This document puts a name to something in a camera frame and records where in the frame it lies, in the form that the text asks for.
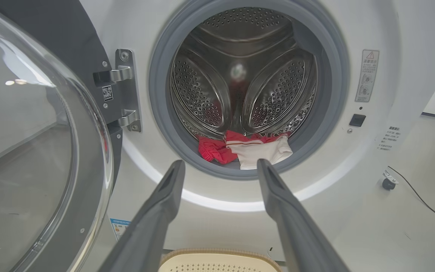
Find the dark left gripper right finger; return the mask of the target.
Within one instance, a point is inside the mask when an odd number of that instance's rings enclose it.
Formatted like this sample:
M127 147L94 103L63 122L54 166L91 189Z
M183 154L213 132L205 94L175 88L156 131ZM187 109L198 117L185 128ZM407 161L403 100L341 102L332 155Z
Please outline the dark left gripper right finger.
M288 270L348 272L345 262L273 165L259 159L257 171L265 210L277 224Z

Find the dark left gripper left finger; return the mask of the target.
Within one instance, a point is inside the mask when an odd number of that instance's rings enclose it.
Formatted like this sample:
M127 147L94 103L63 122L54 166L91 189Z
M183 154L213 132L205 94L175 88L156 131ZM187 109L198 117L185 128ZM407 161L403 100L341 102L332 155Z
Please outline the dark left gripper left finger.
M168 225L179 211L185 162L171 164L151 196L116 243L100 272L157 272Z

